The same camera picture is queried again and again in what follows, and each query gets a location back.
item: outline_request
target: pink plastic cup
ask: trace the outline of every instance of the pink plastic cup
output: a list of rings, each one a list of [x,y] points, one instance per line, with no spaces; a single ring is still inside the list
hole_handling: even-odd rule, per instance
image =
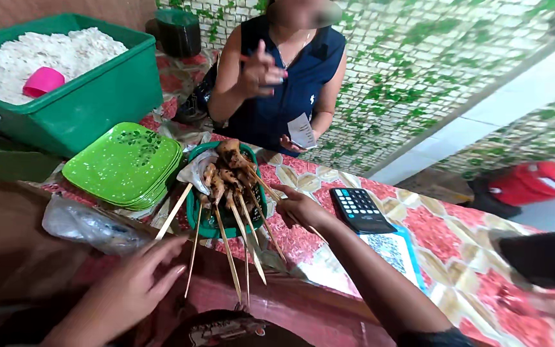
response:
[[[29,77],[23,86],[23,94],[31,98],[53,91],[66,83],[66,78],[57,70],[50,67],[41,67]]]

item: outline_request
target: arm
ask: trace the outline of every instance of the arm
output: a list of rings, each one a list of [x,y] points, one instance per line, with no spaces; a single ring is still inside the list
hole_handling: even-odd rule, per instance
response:
[[[207,105],[211,118],[216,122],[226,122],[245,100],[244,95],[235,88],[239,79],[240,52],[241,26],[239,25],[224,45],[218,65],[218,76]]]
[[[181,253],[186,237],[150,243],[93,286],[41,347],[100,347],[147,317],[186,270],[170,268],[156,279],[156,268]]]
[[[444,332],[453,325],[419,288],[366,245],[357,234],[304,194],[288,186],[272,185],[288,195],[277,205],[284,222],[292,213],[316,228],[353,280],[361,296],[387,333],[396,340],[405,332]]]
[[[258,49],[245,63],[241,72],[241,26],[233,30],[222,50],[218,76],[207,107],[216,122],[226,122],[248,98],[271,96],[273,88],[263,85],[281,83],[286,71],[275,67],[273,57],[265,52],[265,42],[260,40]]]
[[[322,87],[318,102],[314,105],[314,110],[316,115],[312,119],[312,129],[314,131],[314,137],[316,140],[327,131],[329,125],[333,121],[333,115],[335,114],[335,101],[337,100],[337,93],[340,92],[342,88],[342,82],[344,81],[344,74],[346,73],[346,50],[342,55],[342,60],[340,61],[337,71],[333,78]]]

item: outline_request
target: necklace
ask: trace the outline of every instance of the necklace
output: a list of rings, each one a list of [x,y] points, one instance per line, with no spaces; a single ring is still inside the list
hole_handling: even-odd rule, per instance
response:
[[[305,38],[304,43],[301,45],[301,49],[299,50],[299,52],[301,52],[304,48],[305,45],[308,43],[308,40],[310,39],[310,33],[308,33],[307,37]],[[288,62],[288,64],[286,64],[286,62],[284,61],[284,58],[282,57],[282,51],[280,51],[279,49],[279,45],[277,46],[277,53],[279,53],[279,58],[282,60],[282,64],[284,65],[284,68],[288,68],[293,61],[295,61],[295,59],[297,59],[297,55],[299,55],[299,52],[297,52],[297,54],[295,54],[295,57],[292,58],[291,61]]]

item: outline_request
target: paper receipt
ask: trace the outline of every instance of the paper receipt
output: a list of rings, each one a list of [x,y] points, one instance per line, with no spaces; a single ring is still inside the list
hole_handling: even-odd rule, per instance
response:
[[[314,133],[312,132],[312,125],[305,112],[288,122],[288,131],[290,132],[290,141],[295,145],[305,149],[317,146]]]

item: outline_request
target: calculator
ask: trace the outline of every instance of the calculator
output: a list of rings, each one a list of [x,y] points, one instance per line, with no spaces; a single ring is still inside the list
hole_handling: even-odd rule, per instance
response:
[[[355,233],[380,234],[397,231],[385,219],[365,189],[332,188],[330,193],[338,215]]]

